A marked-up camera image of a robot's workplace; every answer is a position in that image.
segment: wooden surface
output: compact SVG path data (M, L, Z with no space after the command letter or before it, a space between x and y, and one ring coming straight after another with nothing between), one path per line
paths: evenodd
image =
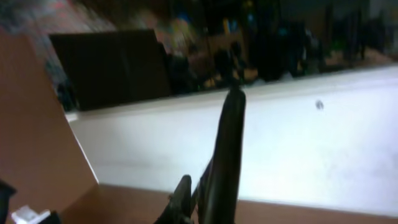
M61 217L66 224L153 223L167 205L168 196L164 192L99 185L66 209ZM246 201L238 202L235 221L237 224L398 223L397 219L387 217Z
M95 178L28 39L1 33L0 43L0 179L17 189L10 211L63 210Z

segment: white partition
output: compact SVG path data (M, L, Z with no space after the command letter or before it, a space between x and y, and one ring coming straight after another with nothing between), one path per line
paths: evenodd
M398 68L245 93L240 199L398 217ZM184 174L198 182L225 96L93 111L71 127L100 183L171 192Z

